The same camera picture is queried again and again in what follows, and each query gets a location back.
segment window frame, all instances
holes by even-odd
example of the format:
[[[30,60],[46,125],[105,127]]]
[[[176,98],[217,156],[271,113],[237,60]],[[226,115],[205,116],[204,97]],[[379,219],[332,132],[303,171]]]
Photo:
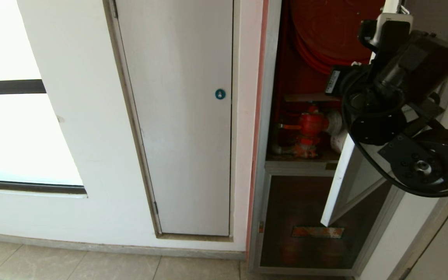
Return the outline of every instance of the window frame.
[[[42,80],[0,81],[0,95],[46,94]],[[86,194],[83,185],[41,184],[28,182],[0,181],[0,190],[31,191],[35,193]]]

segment baseboard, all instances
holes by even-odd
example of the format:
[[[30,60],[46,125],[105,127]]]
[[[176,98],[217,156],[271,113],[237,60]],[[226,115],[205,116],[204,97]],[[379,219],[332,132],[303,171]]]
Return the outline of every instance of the baseboard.
[[[170,257],[201,257],[204,259],[236,259],[239,261],[245,260],[245,252],[240,251],[108,245],[108,244],[27,238],[5,234],[0,234],[0,241],[32,245],[32,246],[68,249],[68,250],[88,250],[93,252],[155,255],[155,256],[170,256]]]

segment black cable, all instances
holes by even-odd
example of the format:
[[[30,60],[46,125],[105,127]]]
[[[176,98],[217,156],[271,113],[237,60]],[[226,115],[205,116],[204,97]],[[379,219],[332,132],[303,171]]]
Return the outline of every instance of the black cable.
[[[342,99],[342,105],[341,105],[341,117],[343,119],[343,122],[345,123],[345,127],[347,129],[347,133],[352,138],[355,146],[360,150],[360,152],[363,154],[363,156],[367,159],[367,161],[388,181],[390,181],[394,186],[397,186],[398,188],[411,193],[413,195],[423,196],[423,197],[447,197],[448,191],[443,192],[423,192],[416,189],[409,188],[408,186],[403,185],[399,181],[397,181],[395,178],[391,177],[387,172],[384,171],[383,168],[379,166],[379,164],[373,160],[370,154],[364,149],[364,147],[360,144],[359,141],[357,141],[354,136],[352,135],[352,130],[350,127],[352,126],[352,118],[350,115],[347,115],[347,110],[345,109],[345,106],[347,105],[347,98]]]

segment window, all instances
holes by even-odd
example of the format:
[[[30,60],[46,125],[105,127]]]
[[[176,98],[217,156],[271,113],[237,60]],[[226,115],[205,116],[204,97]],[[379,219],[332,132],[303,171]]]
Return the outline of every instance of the window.
[[[16,0],[0,0],[0,189],[85,193]]]

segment glass panel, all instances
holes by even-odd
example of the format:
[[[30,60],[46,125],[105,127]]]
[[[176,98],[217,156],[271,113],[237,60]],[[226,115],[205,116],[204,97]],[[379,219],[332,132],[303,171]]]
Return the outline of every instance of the glass panel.
[[[320,223],[332,177],[272,176],[261,266],[351,269],[390,184],[383,184],[330,227]]]
[[[82,185],[47,94],[0,94],[0,181]]]
[[[0,0],[0,81],[40,78],[16,0]]]

